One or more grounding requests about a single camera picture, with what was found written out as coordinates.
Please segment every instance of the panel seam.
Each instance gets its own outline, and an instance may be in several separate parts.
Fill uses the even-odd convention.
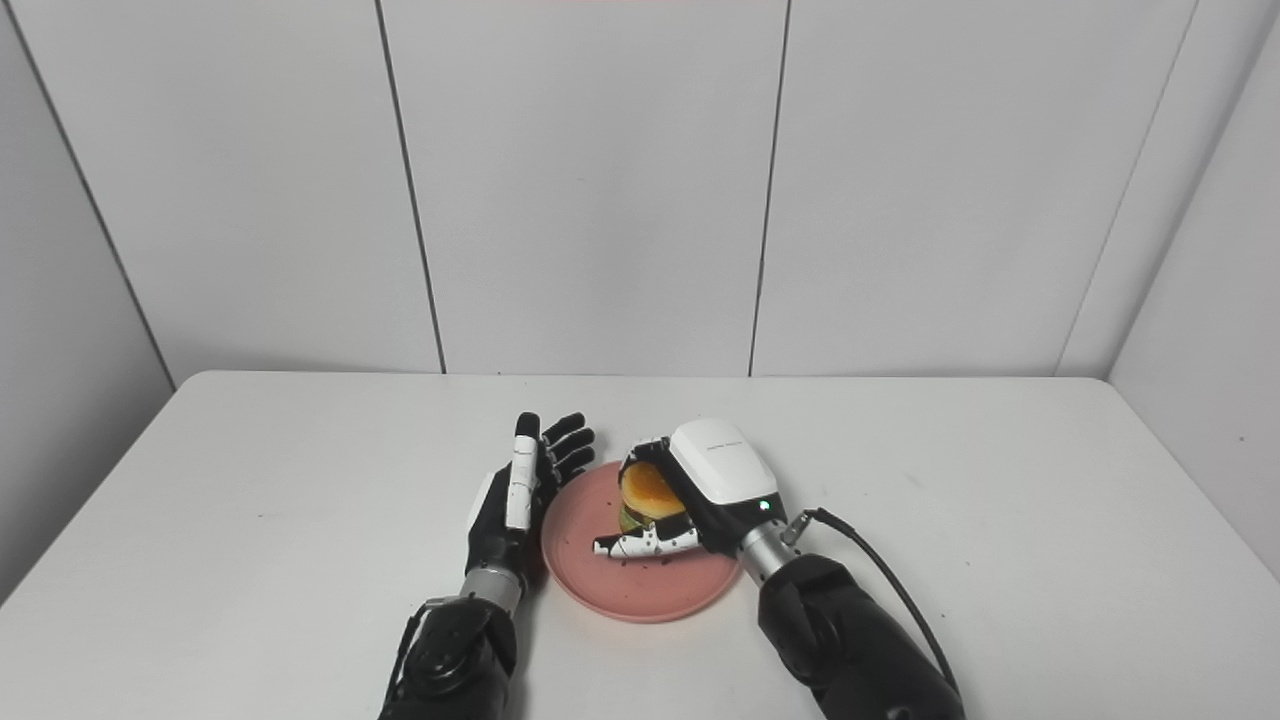
[[[106,219],[102,217],[102,209],[97,205],[97,199],[93,196],[93,190],[88,184],[88,178],[84,177],[84,168],[81,165],[79,158],[76,155],[76,149],[72,146],[72,138],[67,135],[67,126],[63,124],[61,115],[58,114],[58,108],[54,106],[54,97],[50,95],[49,86],[45,83],[45,77],[40,73],[40,68],[36,65],[36,56],[32,54],[31,45],[27,42],[27,36],[22,31],[22,24],[18,22],[18,13],[13,9],[13,3],[10,0],[3,0],[3,3],[5,13],[9,15],[9,22],[13,24],[14,35],[18,36],[18,45],[22,47],[22,53],[27,58],[27,64],[31,67],[31,74],[36,78],[40,94],[45,99],[49,114],[54,119],[54,127],[58,129],[58,136],[63,142],[63,147],[67,150],[67,155],[72,160],[72,168],[74,168],[76,177],[79,179],[81,190],[84,191],[84,197],[88,200],[90,209],[93,211],[93,219],[97,222],[99,231],[106,241],[106,247],[111,254],[111,261],[115,263],[115,269],[120,273],[120,279],[124,282],[124,290],[129,295],[133,310],[137,313],[138,320],[142,323],[142,331],[147,336],[147,343],[151,345],[151,351],[155,352],[156,361],[160,363],[160,370],[164,373],[165,382],[169,383],[169,392],[177,392],[178,386],[173,382],[173,373],[169,370],[169,363],[165,361],[164,354],[160,351],[160,343],[156,341],[155,332],[151,329],[151,322],[147,320],[147,314],[142,310],[142,302],[138,300],[138,293],[133,288],[133,281],[129,279],[129,273],[124,269],[124,260],[120,258],[120,251],[115,246],[115,241],[111,238],[111,232],[106,228]]]
[[[1196,12],[1199,9],[1199,0],[1192,3],[1192,9],[1187,14],[1187,23],[1183,26],[1183,33],[1178,38],[1178,46],[1174,47],[1174,56],[1169,61],[1169,69],[1165,70],[1165,81],[1160,86],[1160,95],[1156,96],[1155,106],[1151,109],[1151,117],[1147,119],[1147,127],[1142,132],[1142,140],[1138,142],[1138,152],[1134,154],[1133,164],[1129,167],[1129,176],[1124,181],[1124,188],[1120,190],[1120,197],[1116,200],[1115,210],[1111,213],[1111,220],[1107,223],[1107,232],[1102,238],[1102,246],[1098,249],[1097,258],[1093,259],[1093,269],[1089,273],[1089,282],[1084,286],[1084,293],[1080,295],[1080,302],[1075,307],[1075,314],[1071,316],[1071,324],[1068,327],[1066,337],[1062,340],[1062,350],[1057,354],[1057,363],[1053,364],[1053,377],[1057,377],[1059,372],[1062,369],[1062,359],[1066,357],[1066,348],[1071,346],[1071,336],[1075,334],[1075,328],[1080,322],[1080,315],[1084,313],[1084,304],[1089,300],[1089,292],[1093,290],[1093,283],[1098,277],[1098,268],[1102,265],[1102,258],[1107,252],[1107,246],[1111,243],[1111,236],[1116,227],[1116,220],[1120,218],[1120,210],[1124,209],[1124,201],[1129,196],[1129,187],[1133,184],[1133,177],[1138,173],[1138,165],[1142,164],[1142,156],[1147,150],[1147,140],[1151,138],[1151,128],[1156,126],[1156,118],[1160,115],[1160,108],[1165,102],[1165,92],[1169,90],[1169,83],[1174,77],[1174,69],[1178,67],[1178,59],[1181,58],[1183,45],[1187,42],[1187,36],[1190,33],[1192,23],[1196,20]]]
[[[755,374],[755,338],[760,327],[760,296],[764,295],[764,254],[769,241],[769,208],[773,204],[773,168],[778,158],[778,122],[782,118],[782,81],[787,73],[787,38],[791,36],[791,0],[782,19],[782,56],[778,60],[778,96],[773,104],[773,137],[769,143],[769,174],[764,186],[764,222],[760,228],[760,265],[755,275],[755,310],[751,314],[751,350],[746,357],[746,377]]]
[[[404,115],[401,111],[399,90],[396,85],[396,69],[392,65],[392,47],[387,40],[387,19],[383,15],[383,0],[374,0],[378,13],[378,35],[383,42],[383,60],[387,63],[387,83],[392,91],[392,109],[396,111],[396,132],[399,136],[401,160],[404,164],[404,183],[408,186],[408,204],[413,213],[413,232],[417,236],[417,252],[422,261],[422,279],[426,283],[426,305],[431,311],[431,332],[435,334],[435,355],[440,361],[440,374],[448,374],[444,365],[444,341],[440,337],[440,319],[435,310],[435,291],[431,286],[431,269],[426,261],[426,240],[422,234],[422,214],[417,208],[417,188],[413,183],[413,165],[408,156],[408,140],[404,136]]]

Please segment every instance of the black fingertip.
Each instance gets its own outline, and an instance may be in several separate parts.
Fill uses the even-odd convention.
[[[595,442],[595,430],[591,428],[579,428],[552,443],[550,447],[556,448],[556,455],[563,456],[593,442]]]
[[[554,445],[559,441],[559,438],[585,425],[586,416],[581,413],[573,413],[572,415],[564,415],[559,420],[556,420],[556,424],[547,428],[544,437],[547,438],[548,445]]]
[[[536,438],[538,428],[541,424],[541,420],[535,413],[521,413],[520,419],[516,420],[516,434]]]
[[[562,475],[576,474],[586,465],[590,465],[593,460],[595,460],[595,448],[580,447],[564,457],[561,457],[561,461],[556,464],[556,468]]]

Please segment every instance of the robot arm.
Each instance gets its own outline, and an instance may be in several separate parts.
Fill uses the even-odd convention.
[[[832,720],[963,720],[956,691],[844,565],[796,547],[777,480],[746,438],[703,419],[632,448],[658,466],[712,552],[760,588],[758,623],[783,666]]]
[[[516,669],[512,615],[540,574],[538,536],[547,506],[595,457],[581,414],[539,433],[516,423],[512,461],[480,488],[467,533],[466,577],[454,597],[410,619],[379,720],[497,720]]]

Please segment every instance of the cable connector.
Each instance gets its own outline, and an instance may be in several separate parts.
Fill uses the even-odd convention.
[[[800,536],[803,536],[805,529],[809,528],[810,520],[813,520],[813,512],[809,510],[796,515],[796,519],[791,520],[791,524],[787,525],[787,529],[782,530],[778,539],[781,539],[782,544],[787,547],[795,547],[796,543],[800,542]]]

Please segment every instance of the black arm cover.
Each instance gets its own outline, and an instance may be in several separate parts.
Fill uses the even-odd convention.
[[[497,720],[515,667],[511,618],[460,598],[426,615],[379,720]]]
[[[829,720],[961,720],[960,697],[844,565],[787,562],[760,588],[760,629]]]

